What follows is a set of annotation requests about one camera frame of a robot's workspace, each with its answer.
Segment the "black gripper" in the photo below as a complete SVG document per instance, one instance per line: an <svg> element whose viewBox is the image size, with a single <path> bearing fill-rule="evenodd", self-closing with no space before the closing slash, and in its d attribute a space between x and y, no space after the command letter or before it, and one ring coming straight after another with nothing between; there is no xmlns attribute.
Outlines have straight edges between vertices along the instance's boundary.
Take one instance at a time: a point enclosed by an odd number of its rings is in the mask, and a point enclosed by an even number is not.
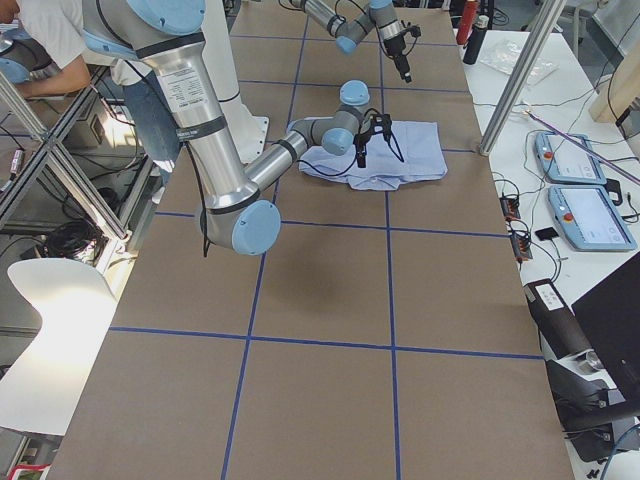
<svg viewBox="0 0 640 480"><path fill-rule="evenodd" d="M402 24L388 24L382 28L382 40L386 55L394 60L400 78L405 83L412 81L408 59L404 54L405 27Z"/></svg>
<svg viewBox="0 0 640 480"><path fill-rule="evenodd" d="M373 131L373 120L371 117L366 117L354 136L356 163L359 168L366 167L366 145L370 141Z"/></svg>

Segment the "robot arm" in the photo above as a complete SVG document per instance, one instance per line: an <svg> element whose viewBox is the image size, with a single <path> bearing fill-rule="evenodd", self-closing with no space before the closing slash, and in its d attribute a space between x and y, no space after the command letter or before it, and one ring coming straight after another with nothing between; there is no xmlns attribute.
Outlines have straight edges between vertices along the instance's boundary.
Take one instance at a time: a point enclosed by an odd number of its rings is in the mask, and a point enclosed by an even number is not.
<svg viewBox="0 0 640 480"><path fill-rule="evenodd" d="M369 1L360 6L352 1L359 15L349 20L338 12L339 1L330 7L324 1L292 0L280 1L280 6L290 11L300 11L315 21L335 39L337 47L346 55L350 55L356 47L372 32L377 36L383 55L394 63L400 79L412 82L411 68L405 36L414 40L421 36L418 25L401 21L392 1Z"/></svg>
<svg viewBox="0 0 640 480"><path fill-rule="evenodd" d="M261 194L312 147L346 153L372 126L367 86L352 80L340 90L331 117L295 121L287 134L252 163L241 162L202 58L203 1L85 1L87 46L100 54L150 67L176 123L178 138L195 153L203 188L200 227L211 243L261 255L276 242L281 215Z"/></svg>

